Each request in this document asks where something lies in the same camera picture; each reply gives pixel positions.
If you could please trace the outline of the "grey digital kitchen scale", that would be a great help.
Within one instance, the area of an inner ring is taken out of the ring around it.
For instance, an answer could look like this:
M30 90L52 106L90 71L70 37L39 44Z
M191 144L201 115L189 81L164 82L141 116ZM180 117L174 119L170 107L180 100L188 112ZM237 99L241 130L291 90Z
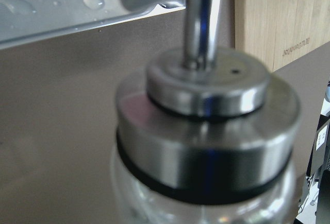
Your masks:
M184 0L175 0L129 12L120 0L1 0L1 49L184 7Z

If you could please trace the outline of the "glass sauce bottle metal pourer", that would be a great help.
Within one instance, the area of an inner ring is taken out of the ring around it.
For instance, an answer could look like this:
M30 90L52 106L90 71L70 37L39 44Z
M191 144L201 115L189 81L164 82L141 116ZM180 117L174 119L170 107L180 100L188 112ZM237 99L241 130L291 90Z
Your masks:
M131 11L163 1L121 0ZM299 98L258 59L218 47L220 6L187 0L184 47L118 87L121 223L285 222Z

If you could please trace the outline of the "wooden cutting board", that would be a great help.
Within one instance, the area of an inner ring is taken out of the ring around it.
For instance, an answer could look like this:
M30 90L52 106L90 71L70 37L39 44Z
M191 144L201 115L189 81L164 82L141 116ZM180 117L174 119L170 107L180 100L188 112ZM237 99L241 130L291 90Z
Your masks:
M278 70L329 42L329 0L235 0L235 48Z

